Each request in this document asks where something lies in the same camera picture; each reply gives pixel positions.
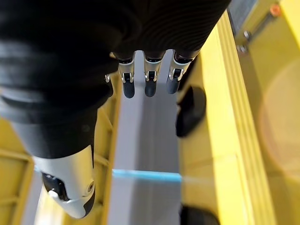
blue tape line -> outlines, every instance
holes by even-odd
[[[112,170],[113,177],[119,178],[134,178],[141,180],[181,182],[182,177],[179,173],[174,172],[156,172],[156,171],[141,171],[141,170]]]

yellow surface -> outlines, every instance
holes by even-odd
[[[9,122],[0,119],[0,225],[21,223],[33,167]]]
[[[240,55],[277,224],[300,224],[300,8],[282,0],[283,16]]]
[[[96,197],[91,213],[83,219],[73,219],[42,189],[36,225],[106,224],[109,209],[112,168],[118,130],[122,85],[117,75],[111,76],[114,95],[98,110],[95,128],[94,162]]]
[[[241,26],[239,33],[235,37],[238,45],[242,45],[246,40],[243,34],[244,31],[254,31],[266,14],[270,11],[270,6],[278,3],[279,1],[281,0],[257,0],[256,5],[248,15],[247,19]]]
[[[222,225],[276,224],[227,13],[200,51],[189,84],[204,86],[207,109],[180,140],[183,202],[211,210]]]

robotic arm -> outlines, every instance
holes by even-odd
[[[66,213],[82,218],[95,201],[94,131],[97,109],[112,95],[110,74],[119,70],[132,98],[134,52],[143,50],[152,97],[162,57],[173,49],[165,76],[174,94],[229,1],[0,2],[0,115]]]

metal joint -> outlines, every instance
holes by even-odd
[[[191,63],[191,61],[187,62],[187,63],[178,63],[175,60],[175,58],[173,57],[172,61],[171,61],[171,64],[170,64],[170,69],[169,69],[169,78],[170,78],[170,80],[174,79],[175,69],[178,69],[178,70],[180,70],[180,74],[177,77],[177,81],[180,81],[182,79],[184,73],[187,71],[188,66],[189,66],[190,63]]]
[[[105,74],[105,82],[106,82],[106,83],[109,83],[110,80],[111,80],[110,74]]]
[[[130,82],[134,81],[135,74],[135,59],[133,59],[130,63],[121,63],[119,62],[119,73],[123,83],[126,83],[125,74],[129,74]]]
[[[158,80],[160,64],[161,64],[161,60],[157,62],[149,62],[144,58],[144,69],[145,69],[146,81],[149,81],[149,72],[154,72],[154,79],[153,79],[154,82]]]

white robotic part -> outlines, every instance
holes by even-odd
[[[84,217],[87,214],[84,205],[95,195],[91,146],[63,158],[33,157],[33,160],[42,173],[63,181],[69,200],[61,200],[51,190],[48,194],[72,217]]]
[[[80,219],[86,216],[87,212],[84,205],[91,199],[92,193],[95,191],[95,187],[91,191],[91,195],[80,199],[69,200],[63,202],[59,199],[58,195],[54,191],[49,191],[48,194],[63,208],[63,210],[70,216]]]
[[[177,78],[177,81],[180,81],[182,79],[182,76],[184,75],[184,73],[187,71],[188,66],[191,62],[192,61],[187,62],[187,63],[178,63],[178,62],[176,62],[176,60],[175,60],[175,51],[173,51],[173,57],[172,57],[171,64],[170,64],[170,69],[169,69],[169,78],[170,78],[170,80],[173,80],[175,69],[179,69],[180,70],[180,75]]]
[[[149,62],[144,58],[144,72],[145,72],[145,79],[149,81],[149,72],[153,71],[155,73],[153,81],[157,81],[158,74],[160,70],[161,60],[157,62]]]
[[[130,63],[119,63],[118,67],[122,82],[125,83],[125,74],[130,75],[130,82],[132,83],[134,81],[134,75],[135,75],[135,59]]]

